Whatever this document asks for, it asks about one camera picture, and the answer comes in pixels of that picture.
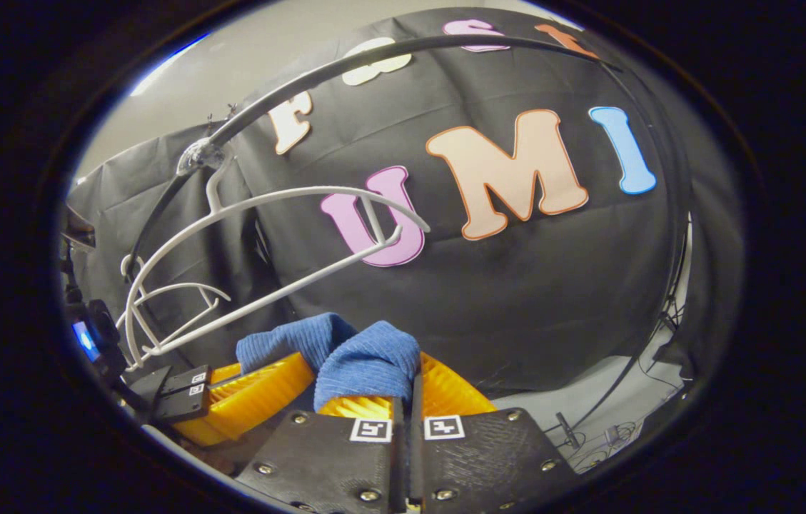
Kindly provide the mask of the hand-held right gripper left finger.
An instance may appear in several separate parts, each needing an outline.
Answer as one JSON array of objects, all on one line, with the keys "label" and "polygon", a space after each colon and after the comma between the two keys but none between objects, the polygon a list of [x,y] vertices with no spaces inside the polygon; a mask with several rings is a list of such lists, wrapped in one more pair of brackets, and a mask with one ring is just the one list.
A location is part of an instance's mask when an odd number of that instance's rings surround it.
[{"label": "hand-held right gripper left finger", "polygon": [[289,410],[265,432],[237,481],[308,513],[403,513],[402,401],[390,417],[344,418]]}]

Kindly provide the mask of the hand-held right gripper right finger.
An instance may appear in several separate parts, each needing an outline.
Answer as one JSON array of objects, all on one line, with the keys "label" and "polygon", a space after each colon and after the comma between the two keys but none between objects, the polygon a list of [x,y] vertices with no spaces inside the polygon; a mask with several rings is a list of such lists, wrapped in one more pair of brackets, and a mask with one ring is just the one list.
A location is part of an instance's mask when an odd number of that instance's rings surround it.
[{"label": "hand-held right gripper right finger", "polygon": [[527,410],[496,408],[426,353],[411,407],[410,504],[420,513],[531,513],[579,482]]}]

